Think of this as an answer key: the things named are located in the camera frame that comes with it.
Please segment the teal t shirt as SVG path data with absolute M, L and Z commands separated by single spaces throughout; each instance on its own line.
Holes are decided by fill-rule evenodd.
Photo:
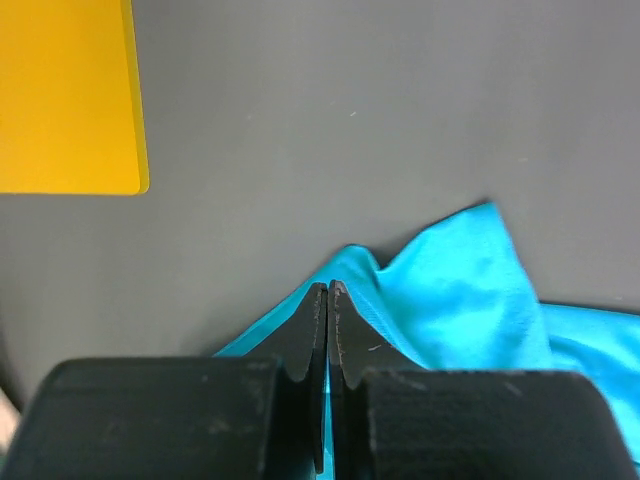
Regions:
M 638 316 L 540 302 L 495 205 L 426 228 L 386 266 L 347 247 L 314 280 L 342 281 L 369 324 L 424 367 L 586 375 L 638 454 Z

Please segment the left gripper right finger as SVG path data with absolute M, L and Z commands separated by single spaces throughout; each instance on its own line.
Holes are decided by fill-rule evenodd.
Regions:
M 634 479 L 604 397 L 556 370 L 427 370 L 328 291 L 339 479 Z

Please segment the yellow folder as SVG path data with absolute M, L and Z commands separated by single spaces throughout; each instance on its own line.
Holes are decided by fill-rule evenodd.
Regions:
M 2 2 L 2 193 L 149 186 L 131 2 Z

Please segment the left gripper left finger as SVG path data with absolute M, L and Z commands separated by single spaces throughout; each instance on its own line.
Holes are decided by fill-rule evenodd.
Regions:
M 28 405 L 5 479 L 313 479 L 327 289 L 241 356 L 74 359 Z

